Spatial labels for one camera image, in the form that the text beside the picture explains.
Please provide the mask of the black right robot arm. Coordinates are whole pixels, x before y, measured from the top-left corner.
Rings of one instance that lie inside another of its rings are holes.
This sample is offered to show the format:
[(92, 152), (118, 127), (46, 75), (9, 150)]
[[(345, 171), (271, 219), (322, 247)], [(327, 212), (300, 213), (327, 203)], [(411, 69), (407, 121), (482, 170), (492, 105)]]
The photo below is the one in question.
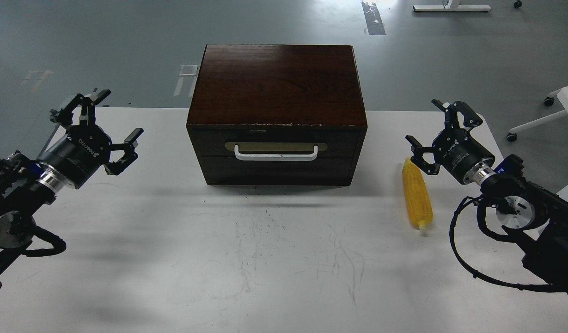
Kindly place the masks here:
[[(544, 293), (568, 294), (568, 202), (523, 177), (523, 160), (511, 154), (493, 169), (495, 156), (470, 135), (483, 121), (467, 103), (432, 103), (444, 113), (444, 129), (431, 146), (406, 136), (411, 161), (428, 175), (444, 167), (460, 184), (476, 183), (481, 195), (465, 197), (453, 213), (449, 243), (457, 261), (474, 278), (497, 286)], [(454, 232), (461, 211), (476, 205), (479, 230), (500, 242), (517, 244), (523, 267), (544, 284), (519, 284), (480, 273), (459, 255)]]

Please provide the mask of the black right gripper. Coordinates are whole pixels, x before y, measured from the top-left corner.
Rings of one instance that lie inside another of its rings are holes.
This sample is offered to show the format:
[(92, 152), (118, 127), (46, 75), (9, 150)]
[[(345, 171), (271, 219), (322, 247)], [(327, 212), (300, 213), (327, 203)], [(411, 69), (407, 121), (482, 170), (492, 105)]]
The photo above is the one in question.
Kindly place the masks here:
[[(443, 103), (432, 99), (431, 103), (444, 112), (444, 130), (434, 139), (432, 146), (422, 146), (415, 137), (406, 135), (413, 153), (410, 161), (427, 175), (438, 175), (440, 166), (443, 166), (460, 184), (472, 183), (471, 171), (476, 165), (484, 162), (492, 166), (495, 162), (495, 156), (468, 133), (484, 121), (463, 101)], [(464, 129), (459, 129), (459, 113), (464, 117)], [(433, 154), (436, 163), (427, 162), (424, 154)]]

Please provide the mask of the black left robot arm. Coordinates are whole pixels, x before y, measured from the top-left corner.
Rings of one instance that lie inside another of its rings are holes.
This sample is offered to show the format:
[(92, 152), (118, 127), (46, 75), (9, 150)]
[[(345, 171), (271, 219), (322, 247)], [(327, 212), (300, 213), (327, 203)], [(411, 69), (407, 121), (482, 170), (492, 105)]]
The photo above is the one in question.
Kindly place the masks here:
[(134, 129), (123, 142), (112, 139), (96, 123), (96, 106), (109, 89), (71, 97), (49, 119), (65, 130), (61, 139), (31, 160), (18, 150), (0, 158), (0, 275), (20, 256), (46, 257), (66, 251), (67, 245), (38, 226), (34, 214), (50, 205), (64, 188), (79, 189), (100, 168), (119, 175), (137, 158)]

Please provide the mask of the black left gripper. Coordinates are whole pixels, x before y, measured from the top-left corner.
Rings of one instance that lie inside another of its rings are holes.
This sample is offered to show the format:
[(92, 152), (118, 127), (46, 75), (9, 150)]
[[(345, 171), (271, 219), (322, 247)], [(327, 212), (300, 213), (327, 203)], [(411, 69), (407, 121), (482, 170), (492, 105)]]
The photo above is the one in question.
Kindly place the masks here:
[[(108, 175), (123, 173), (137, 158), (134, 151), (137, 139), (144, 129), (135, 128), (123, 143), (111, 144), (111, 138), (95, 125), (96, 106), (104, 101), (112, 91), (103, 89), (99, 92), (83, 95), (76, 94), (60, 110), (51, 109), (49, 120), (65, 128), (66, 134), (41, 153), (39, 164), (48, 165), (61, 173), (69, 181), (69, 186), (79, 189), (101, 167)], [(79, 124), (73, 126), (74, 110), (80, 107)], [(110, 161), (110, 152), (122, 150), (123, 156)]]

